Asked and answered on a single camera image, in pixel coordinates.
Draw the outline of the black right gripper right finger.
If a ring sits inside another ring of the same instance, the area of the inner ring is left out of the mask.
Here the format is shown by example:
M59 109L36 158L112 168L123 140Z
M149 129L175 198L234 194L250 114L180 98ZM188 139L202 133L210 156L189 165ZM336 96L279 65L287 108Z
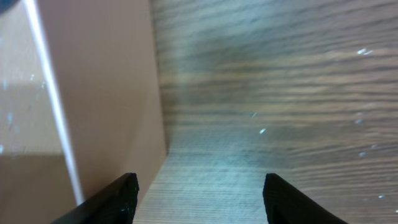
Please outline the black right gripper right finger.
M346 224L275 173L266 175L262 194L269 224Z

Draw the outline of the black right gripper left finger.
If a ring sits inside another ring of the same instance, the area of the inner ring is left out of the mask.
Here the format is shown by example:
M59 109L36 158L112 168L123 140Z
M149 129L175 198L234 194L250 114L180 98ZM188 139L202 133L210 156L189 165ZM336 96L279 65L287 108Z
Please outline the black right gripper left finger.
M138 204L135 173L125 173L53 224L132 224Z

